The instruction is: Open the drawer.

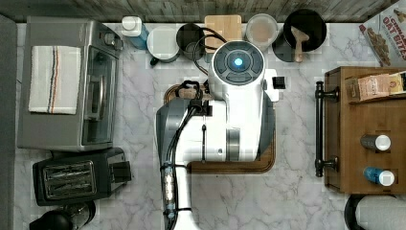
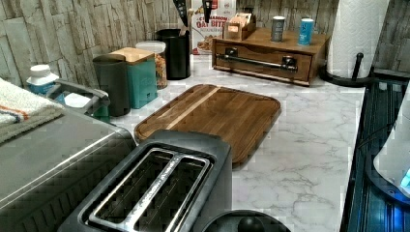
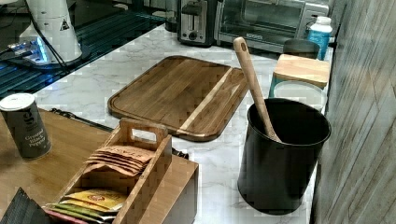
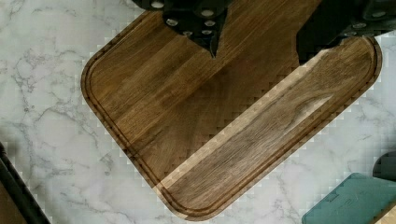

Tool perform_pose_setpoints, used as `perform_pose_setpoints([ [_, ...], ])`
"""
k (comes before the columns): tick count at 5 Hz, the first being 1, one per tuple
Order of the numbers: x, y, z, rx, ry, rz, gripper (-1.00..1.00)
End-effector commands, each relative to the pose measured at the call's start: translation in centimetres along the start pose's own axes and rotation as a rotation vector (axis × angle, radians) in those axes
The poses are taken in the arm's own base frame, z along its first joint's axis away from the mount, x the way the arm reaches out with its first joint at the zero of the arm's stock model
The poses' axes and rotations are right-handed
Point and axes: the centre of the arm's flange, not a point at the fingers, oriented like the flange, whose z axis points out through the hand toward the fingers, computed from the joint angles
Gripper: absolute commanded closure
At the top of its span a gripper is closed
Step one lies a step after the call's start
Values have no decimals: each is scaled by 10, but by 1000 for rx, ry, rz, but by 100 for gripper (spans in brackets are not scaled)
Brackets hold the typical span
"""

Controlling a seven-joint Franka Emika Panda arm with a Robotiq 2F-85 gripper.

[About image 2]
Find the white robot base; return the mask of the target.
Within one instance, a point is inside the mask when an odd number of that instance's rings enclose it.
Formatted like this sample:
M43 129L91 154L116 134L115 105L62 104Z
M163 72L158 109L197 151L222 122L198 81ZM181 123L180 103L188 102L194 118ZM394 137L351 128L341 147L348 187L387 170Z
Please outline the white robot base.
M406 87L393 129L382 149L371 160L368 178L385 194L409 205L410 101Z

